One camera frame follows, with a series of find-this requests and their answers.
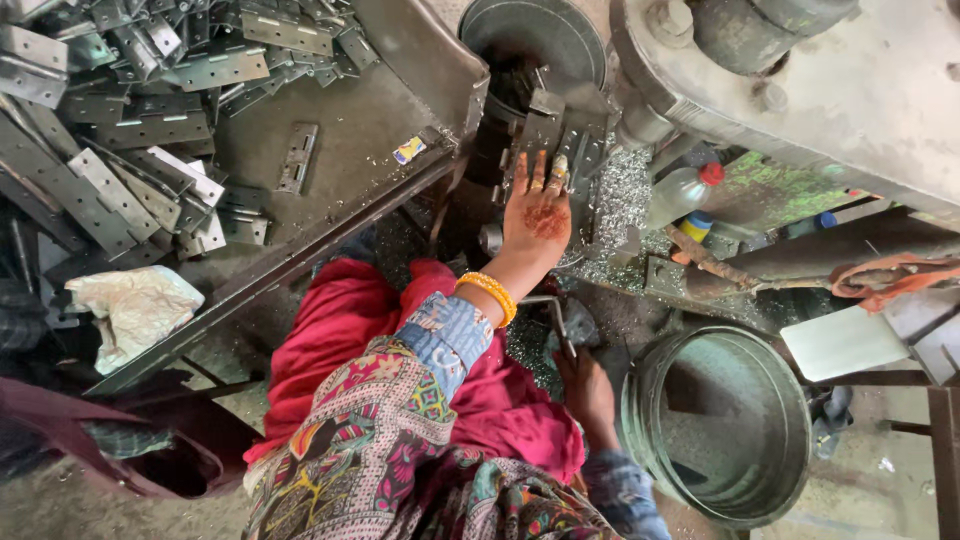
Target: blue patterned sleeve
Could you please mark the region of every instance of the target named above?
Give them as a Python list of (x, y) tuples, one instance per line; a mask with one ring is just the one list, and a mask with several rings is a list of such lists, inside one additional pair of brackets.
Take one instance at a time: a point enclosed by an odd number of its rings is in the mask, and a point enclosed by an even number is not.
[(657, 512), (653, 479), (620, 450), (590, 453), (581, 472), (590, 502), (627, 540), (670, 540)]
[(493, 326), (470, 302), (435, 292), (395, 336), (433, 372), (449, 401), (473, 363), (490, 347)]

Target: sticker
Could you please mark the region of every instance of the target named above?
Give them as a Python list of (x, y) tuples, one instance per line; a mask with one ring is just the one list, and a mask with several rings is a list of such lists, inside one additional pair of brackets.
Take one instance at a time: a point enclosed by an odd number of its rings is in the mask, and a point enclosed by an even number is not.
[(406, 165), (414, 156), (422, 152), (424, 148), (426, 148), (426, 145), (423, 144), (423, 141), (420, 140), (418, 136), (415, 136), (408, 140), (406, 144), (394, 150), (394, 158), (396, 158), (401, 165)]

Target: bangle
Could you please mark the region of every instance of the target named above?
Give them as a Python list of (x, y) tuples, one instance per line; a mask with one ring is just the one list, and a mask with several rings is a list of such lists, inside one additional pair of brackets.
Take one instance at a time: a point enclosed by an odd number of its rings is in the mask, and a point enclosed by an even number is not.
[(503, 309), (503, 322), (497, 328), (509, 325), (510, 321), (516, 317), (516, 302), (510, 297), (507, 289), (494, 278), (480, 272), (467, 272), (457, 280), (457, 285), (460, 285), (460, 283), (473, 283), (487, 291), (500, 304), (500, 308)]

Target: white plastic bag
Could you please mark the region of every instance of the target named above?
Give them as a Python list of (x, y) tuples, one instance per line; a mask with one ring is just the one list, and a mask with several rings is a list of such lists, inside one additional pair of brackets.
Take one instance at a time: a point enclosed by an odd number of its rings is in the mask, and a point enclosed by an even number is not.
[(71, 311), (91, 311), (104, 343), (94, 367), (106, 375), (193, 318), (204, 295), (164, 266), (70, 280)]

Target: floral printed garment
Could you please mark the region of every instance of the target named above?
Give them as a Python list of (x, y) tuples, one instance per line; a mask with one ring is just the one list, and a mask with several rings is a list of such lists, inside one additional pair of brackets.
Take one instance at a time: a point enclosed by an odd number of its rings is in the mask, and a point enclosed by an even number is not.
[[(437, 293), (396, 336), (334, 371), (289, 443), (248, 472), (244, 539), (615, 537), (540, 469), (446, 445), (457, 417), (448, 400), (491, 338), (473, 305)], [(626, 537), (669, 538), (632, 460), (597, 453), (584, 473)]]

